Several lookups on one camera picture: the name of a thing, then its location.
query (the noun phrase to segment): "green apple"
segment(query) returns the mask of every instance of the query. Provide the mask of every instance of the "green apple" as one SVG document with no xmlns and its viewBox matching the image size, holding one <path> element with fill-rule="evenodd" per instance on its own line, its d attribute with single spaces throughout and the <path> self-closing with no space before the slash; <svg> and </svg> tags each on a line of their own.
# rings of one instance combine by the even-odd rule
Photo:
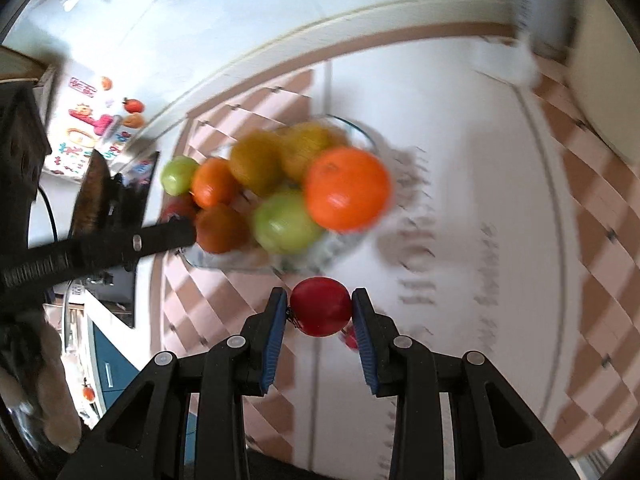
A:
<svg viewBox="0 0 640 480">
<path fill-rule="evenodd" d="M 189 156 L 179 155 L 162 168 L 160 183 L 171 196 L 178 196 L 191 189 L 193 174 L 200 165 Z"/>
<path fill-rule="evenodd" d="M 272 254 L 297 254 L 324 233 L 306 211 L 302 192 L 285 190 L 265 200 L 254 213 L 254 237 Z"/>
</svg>

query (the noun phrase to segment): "red fruit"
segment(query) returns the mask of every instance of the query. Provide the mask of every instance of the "red fruit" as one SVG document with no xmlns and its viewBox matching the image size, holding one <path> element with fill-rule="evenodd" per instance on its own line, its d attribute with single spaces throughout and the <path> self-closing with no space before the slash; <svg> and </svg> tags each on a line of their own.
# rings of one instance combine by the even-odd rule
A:
<svg viewBox="0 0 640 480">
<path fill-rule="evenodd" d="M 345 345 L 347 345 L 351 350 L 358 349 L 358 341 L 356 339 L 356 331 L 353 328 L 353 325 L 342 329 L 342 335 L 340 336 Z"/>
<path fill-rule="evenodd" d="M 138 101 L 137 99 L 127 99 L 125 97 L 122 101 L 122 106 L 129 114 L 141 114 L 145 111 L 145 105 L 142 101 Z"/>
<path fill-rule="evenodd" d="M 160 215 L 161 222 L 168 222 L 171 218 L 189 218 L 195 220 L 200 209 L 195 205 L 191 193 L 183 193 L 175 197 L 164 208 Z"/>
<path fill-rule="evenodd" d="M 291 293 L 290 309 L 296 327 L 313 337 L 340 332 L 352 312 L 349 291 L 331 278 L 298 283 Z"/>
<path fill-rule="evenodd" d="M 87 383 L 84 383 L 84 385 L 82 386 L 82 396 L 89 402 L 94 402 L 95 400 L 94 389 Z"/>
</svg>

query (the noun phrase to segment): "orange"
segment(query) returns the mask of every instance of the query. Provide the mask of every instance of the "orange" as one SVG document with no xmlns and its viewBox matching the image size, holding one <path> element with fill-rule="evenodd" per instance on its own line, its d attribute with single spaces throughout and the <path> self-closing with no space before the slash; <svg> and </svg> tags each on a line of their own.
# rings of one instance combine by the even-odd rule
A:
<svg viewBox="0 0 640 480">
<path fill-rule="evenodd" d="M 231 174 L 229 163 L 224 158 L 206 160 L 196 170 L 191 181 L 193 200 L 201 208 L 216 204 L 230 204 L 240 193 L 240 184 Z"/>
<path fill-rule="evenodd" d="M 306 208 L 319 226 L 350 232 L 379 218 L 392 186 L 377 157 L 357 148 L 333 148 L 312 163 L 304 191 Z"/>
<path fill-rule="evenodd" d="M 222 254 L 239 249 L 250 237 L 244 217 L 226 204 L 216 204 L 196 216 L 196 241 L 207 253 Z"/>
</svg>

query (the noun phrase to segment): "black knife handle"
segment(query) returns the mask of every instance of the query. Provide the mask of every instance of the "black knife handle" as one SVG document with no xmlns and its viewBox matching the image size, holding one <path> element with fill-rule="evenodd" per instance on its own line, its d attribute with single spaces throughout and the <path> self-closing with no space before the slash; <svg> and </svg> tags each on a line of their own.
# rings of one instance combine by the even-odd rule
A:
<svg viewBox="0 0 640 480">
<path fill-rule="evenodd" d="M 193 223 L 175 219 L 148 227 L 104 229 L 12 254 L 0 260 L 0 312 L 7 301 L 23 295 L 33 296 L 98 270 L 188 247 L 195 240 Z"/>
</svg>

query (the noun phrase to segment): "brown fruit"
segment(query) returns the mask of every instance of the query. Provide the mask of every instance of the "brown fruit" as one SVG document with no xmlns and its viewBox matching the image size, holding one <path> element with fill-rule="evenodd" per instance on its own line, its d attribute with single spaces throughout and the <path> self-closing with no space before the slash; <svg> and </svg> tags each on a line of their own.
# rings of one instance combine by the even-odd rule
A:
<svg viewBox="0 0 640 480">
<path fill-rule="evenodd" d="M 196 241 L 207 253 L 234 251 L 249 241 L 251 231 L 244 217 L 225 204 L 217 204 L 196 216 Z"/>
<path fill-rule="evenodd" d="M 245 188 L 259 197 L 269 196 L 284 178 L 278 136 L 257 130 L 238 140 L 231 148 L 229 169 Z"/>
</svg>

